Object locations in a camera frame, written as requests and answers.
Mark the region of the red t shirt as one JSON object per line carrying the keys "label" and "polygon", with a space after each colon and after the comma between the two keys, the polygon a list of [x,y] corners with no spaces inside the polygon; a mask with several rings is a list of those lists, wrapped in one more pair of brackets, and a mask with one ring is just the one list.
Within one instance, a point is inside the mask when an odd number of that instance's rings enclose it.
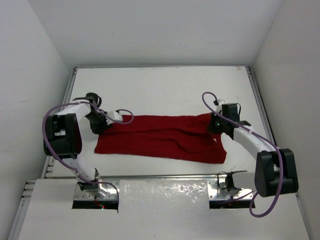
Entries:
{"label": "red t shirt", "polygon": [[94,152],[223,164],[227,152],[221,135],[207,131],[210,120],[208,113],[137,115],[131,123],[116,123],[99,135]]}

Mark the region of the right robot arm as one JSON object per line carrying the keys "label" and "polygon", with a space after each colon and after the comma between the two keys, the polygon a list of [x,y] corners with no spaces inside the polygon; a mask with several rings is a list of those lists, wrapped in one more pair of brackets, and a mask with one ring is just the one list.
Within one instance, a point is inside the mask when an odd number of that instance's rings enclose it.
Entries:
{"label": "right robot arm", "polygon": [[259,137],[246,120],[240,120],[240,107],[237,103],[215,101],[216,111],[210,114],[207,131],[211,134],[226,134],[240,144],[256,159],[254,185],[263,197],[275,196],[278,186],[280,194],[296,193],[299,181],[294,153],[280,149]]}

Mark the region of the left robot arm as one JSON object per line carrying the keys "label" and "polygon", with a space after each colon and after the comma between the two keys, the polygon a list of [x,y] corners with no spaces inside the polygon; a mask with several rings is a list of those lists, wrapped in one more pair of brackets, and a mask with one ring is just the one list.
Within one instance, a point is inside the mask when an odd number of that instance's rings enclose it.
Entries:
{"label": "left robot arm", "polygon": [[100,199],[108,194],[108,187],[101,182],[98,170],[90,166],[81,155],[79,121],[87,119],[93,134],[104,133],[112,122],[106,119],[106,112],[98,110],[101,104],[101,97],[89,92],[84,97],[74,98],[64,110],[56,114],[47,113],[42,123],[45,154],[71,170],[81,191]]}

